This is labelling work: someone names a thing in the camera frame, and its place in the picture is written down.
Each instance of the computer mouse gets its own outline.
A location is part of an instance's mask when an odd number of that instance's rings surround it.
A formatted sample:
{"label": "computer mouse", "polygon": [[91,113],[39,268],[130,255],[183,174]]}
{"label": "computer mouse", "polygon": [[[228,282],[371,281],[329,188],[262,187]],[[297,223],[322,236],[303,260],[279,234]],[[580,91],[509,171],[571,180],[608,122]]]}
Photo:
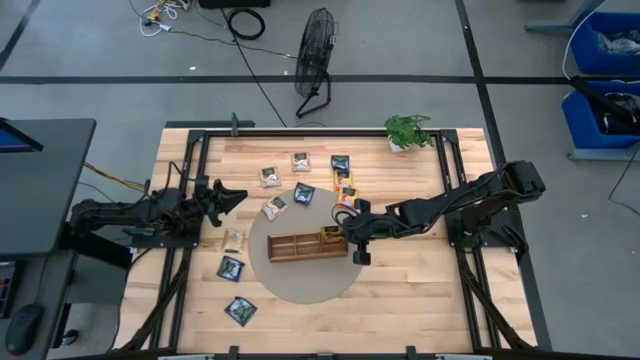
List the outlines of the computer mouse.
{"label": "computer mouse", "polygon": [[38,326],[42,320],[44,307],[38,304],[29,304],[21,307],[11,318],[4,344],[11,355],[22,355],[31,349]]}

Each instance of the computer monitor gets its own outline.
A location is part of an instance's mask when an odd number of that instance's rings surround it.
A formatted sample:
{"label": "computer monitor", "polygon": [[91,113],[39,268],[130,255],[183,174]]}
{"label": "computer monitor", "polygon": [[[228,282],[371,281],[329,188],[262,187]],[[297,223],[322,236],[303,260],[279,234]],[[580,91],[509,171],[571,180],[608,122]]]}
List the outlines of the computer monitor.
{"label": "computer monitor", "polygon": [[0,153],[42,151],[43,146],[0,118]]}

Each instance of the wooden organizer box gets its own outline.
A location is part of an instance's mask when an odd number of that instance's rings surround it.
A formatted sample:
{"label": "wooden organizer box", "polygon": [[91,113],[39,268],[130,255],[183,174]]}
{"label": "wooden organizer box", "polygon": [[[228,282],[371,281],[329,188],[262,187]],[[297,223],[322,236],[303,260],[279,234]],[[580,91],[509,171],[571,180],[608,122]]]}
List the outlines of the wooden organizer box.
{"label": "wooden organizer box", "polygon": [[269,261],[273,263],[326,259],[349,254],[349,245],[342,238],[335,243],[322,241],[321,233],[274,235],[268,237]]}

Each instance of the green plant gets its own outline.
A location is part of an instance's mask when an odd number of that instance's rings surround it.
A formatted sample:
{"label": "green plant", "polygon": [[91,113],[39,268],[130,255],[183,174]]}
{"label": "green plant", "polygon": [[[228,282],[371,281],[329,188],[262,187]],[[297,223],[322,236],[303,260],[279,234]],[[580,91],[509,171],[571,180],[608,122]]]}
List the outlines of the green plant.
{"label": "green plant", "polygon": [[425,147],[429,144],[433,147],[431,136],[424,133],[420,128],[420,125],[425,120],[431,120],[431,117],[427,115],[394,115],[384,123],[384,126],[387,128],[389,140],[403,150],[413,144],[420,147]]}

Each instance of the blue storage crate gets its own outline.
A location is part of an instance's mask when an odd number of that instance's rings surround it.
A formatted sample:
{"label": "blue storage crate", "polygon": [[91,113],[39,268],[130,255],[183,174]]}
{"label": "blue storage crate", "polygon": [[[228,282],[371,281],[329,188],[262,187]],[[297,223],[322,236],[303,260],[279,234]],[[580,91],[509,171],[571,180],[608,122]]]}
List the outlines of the blue storage crate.
{"label": "blue storage crate", "polygon": [[610,54],[600,48],[597,32],[603,34],[640,30],[640,14],[593,14],[576,31],[571,49],[578,68],[585,74],[640,75],[640,56]]}
{"label": "blue storage crate", "polygon": [[[640,96],[640,83],[590,81],[589,84],[603,94],[619,92]],[[626,149],[640,141],[638,135],[605,135],[601,133],[589,101],[578,91],[567,96],[562,103],[562,110],[576,149]]]}

